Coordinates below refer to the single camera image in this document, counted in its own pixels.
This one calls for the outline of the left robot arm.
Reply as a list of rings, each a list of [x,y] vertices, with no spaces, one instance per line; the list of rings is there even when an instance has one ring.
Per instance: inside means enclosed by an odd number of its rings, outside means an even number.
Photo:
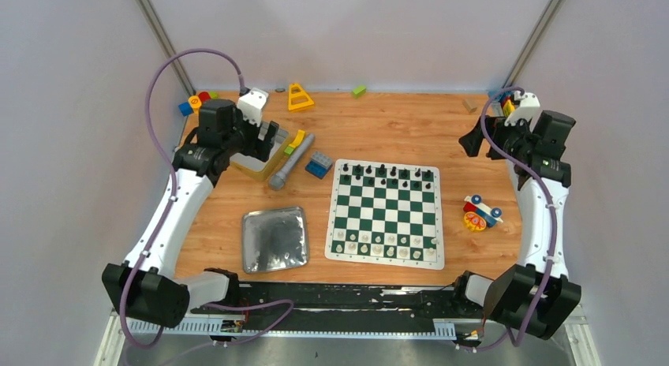
[[[237,102],[210,99],[199,109],[199,125],[174,154],[172,175],[139,241],[120,264],[109,263],[103,285],[120,316],[174,328],[194,308],[212,303],[235,312],[241,291],[234,273],[208,268],[176,279],[174,272],[196,214],[234,155],[269,159],[278,124],[262,126],[267,96],[251,90]]]

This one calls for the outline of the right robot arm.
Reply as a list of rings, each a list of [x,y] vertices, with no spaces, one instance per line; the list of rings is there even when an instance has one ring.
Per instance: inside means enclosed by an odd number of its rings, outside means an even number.
[[[505,120],[486,117],[459,143],[476,156],[490,139],[488,158],[506,160],[521,214],[518,261],[496,279],[465,271],[456,279],[450,305],[464,317],[482,308],[485,319],[548,340],[581,299],[581,287],[568,279],[562,249],[571,166],[561,158],[576,121],[552,110],[515,125]]]

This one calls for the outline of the green white chess board mat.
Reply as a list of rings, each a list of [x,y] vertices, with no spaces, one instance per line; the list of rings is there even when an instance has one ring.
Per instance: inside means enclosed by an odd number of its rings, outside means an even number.
[[[445,267],[440,172],[434,166],[337,160],[327,223],[329,260]]]

